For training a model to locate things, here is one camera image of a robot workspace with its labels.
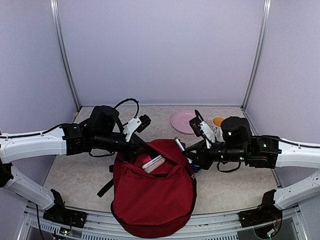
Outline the blue capped marker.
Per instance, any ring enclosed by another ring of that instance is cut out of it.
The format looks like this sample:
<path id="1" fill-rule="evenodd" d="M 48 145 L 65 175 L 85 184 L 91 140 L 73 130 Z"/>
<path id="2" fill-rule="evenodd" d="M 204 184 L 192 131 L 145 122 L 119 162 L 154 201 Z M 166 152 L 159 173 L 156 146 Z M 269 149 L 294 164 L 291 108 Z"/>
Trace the blue capped marker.
<path id="1" fill-rule="evenodd" d="M 180 139 L 178 137 L 174 138 L 176 144 L 178 145 L 178 147 L 180 148 L 180 150 L 182 152 L 185 151 L 185 147 L 183 146 L 183 144 L 181 143 Z M 195 164 L 193 163 L 193 161 L 189 158 L 186 158 L 188 160 L 189 165 L 191 166 L 192 170 L 194 173 L 198 173 L 198 169 L 196 168 Z"/>

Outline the pink highlighter black cap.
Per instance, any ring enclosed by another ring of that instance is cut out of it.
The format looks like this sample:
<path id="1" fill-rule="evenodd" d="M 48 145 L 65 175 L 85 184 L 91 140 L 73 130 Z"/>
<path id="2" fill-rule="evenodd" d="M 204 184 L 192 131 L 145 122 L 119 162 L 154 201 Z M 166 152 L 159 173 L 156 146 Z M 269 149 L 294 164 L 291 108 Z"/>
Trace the pink highlighter black cap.
<path id="1" fill-rule="evenodd" d="M 144 156 L 141 157 L 141 161 L 142 161 L 143 164 L 147 164 L 151 160 L 152 160 L 152 158 L 149 155 L 144 155 Z"/>

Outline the white pen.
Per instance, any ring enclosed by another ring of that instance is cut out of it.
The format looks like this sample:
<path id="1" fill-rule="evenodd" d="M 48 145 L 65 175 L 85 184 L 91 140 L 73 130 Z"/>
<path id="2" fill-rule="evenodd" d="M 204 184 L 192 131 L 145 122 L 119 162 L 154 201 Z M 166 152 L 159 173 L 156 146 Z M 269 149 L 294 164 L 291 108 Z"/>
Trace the white pen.
<path id="1" fill-rule="evenodd" d="M 142 166 L 143 169 L 146 169 L 147 167 L 151 166 L 152 164 L 156 163 L 157 161 L 159 161 L 162 158 L 161 155 L 158 155 L 157 157 L 153 158 L 152 160 L 150 160 L 149 162 L 147 162 L 146 164 L 144 164 Z"/>

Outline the red student backpack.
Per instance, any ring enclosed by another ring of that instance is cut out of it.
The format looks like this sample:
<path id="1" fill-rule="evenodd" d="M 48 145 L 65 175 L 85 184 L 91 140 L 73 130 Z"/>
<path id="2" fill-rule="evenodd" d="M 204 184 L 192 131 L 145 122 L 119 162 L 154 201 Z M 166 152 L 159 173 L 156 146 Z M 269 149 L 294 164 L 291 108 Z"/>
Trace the red student backpack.
<path id="1" fill-rule="evenodd" d="M 161 155 L 165 162 L 145 172 L 142 156 Z M 117 153 L 109 168 L 113 178 L 97 193 L 102 197 L 113 188 L 110 210 L 119 224 L 140 238 L 167 237 L 184 227 L 195 208 L 197 180 L 174 139 L 156 139 L 147 149 L 124 161 Z"/>

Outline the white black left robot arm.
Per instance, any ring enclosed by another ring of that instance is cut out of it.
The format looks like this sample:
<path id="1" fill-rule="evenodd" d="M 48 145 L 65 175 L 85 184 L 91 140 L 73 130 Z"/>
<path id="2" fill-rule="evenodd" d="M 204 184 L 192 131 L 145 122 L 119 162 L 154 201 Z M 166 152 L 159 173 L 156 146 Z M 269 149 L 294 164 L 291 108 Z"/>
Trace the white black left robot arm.
<path id="1" fill-rule="evenodd" d="M 0 136 L 0 186 L 38 205 L 57 221 L 70 218 L 59 192 L 46 189 L 22 174 L 13 162 L 42 156 L 72 156 L 91 153 L 93 149 L 129 153 L 144 143 L 136 133 L 151 123 L 145 114 L 137 114 L 122 123 L 117 107 L 95 106 L 89 118 L 81 123 L 61 123 L 50 129 L 3 133 Z"/>

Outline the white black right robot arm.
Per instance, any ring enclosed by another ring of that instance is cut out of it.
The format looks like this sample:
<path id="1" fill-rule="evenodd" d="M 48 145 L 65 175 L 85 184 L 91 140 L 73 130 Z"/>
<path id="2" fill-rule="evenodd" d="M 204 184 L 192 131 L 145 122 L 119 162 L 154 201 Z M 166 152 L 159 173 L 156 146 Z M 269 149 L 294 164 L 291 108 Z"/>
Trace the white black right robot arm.
<path id="1" fill-rule="evenodd" d="M 314 143 L 289 141 L 273 135 L 253 135 L 246 118 L 231 116 L 221 122 L 222 141 L 197 115 L 189 121 L 195 135 L 203 140 L 186 148 L 185 157 L 199 169 L 207 170 L 213 163 L 244 163 L 263 169 L 284 167 L 313 168 L 316 172 L 284 188 L 266 192 L 256 210 L 256 218 L 266 222 L 281 211 L 320 192 L 320 146 Z"/>

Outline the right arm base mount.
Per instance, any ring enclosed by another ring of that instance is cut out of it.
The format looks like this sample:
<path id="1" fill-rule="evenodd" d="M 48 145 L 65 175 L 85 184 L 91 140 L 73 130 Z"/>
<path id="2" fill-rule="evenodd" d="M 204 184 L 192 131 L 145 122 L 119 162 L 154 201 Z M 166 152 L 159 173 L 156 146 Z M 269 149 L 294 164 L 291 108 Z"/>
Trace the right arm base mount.
<path id="1" fill-rule="evenodd" d="M 255 208 L 238 213 L 242 228 L 256 226 L 281 219 L 283 213 L 277 208 Z"/>

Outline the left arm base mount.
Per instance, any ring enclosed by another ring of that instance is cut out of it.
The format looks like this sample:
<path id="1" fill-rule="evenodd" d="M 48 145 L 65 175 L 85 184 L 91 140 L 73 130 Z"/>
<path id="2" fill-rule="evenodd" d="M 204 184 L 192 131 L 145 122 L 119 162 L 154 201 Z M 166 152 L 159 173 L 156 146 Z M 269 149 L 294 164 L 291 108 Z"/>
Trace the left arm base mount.
<path id="1" fill-rule="evenodd" d="M 53 206 L 44 211 L 43 218 L 54 223 L 83 229 L 86 223 L 87 213 L 65 207 Z"/>

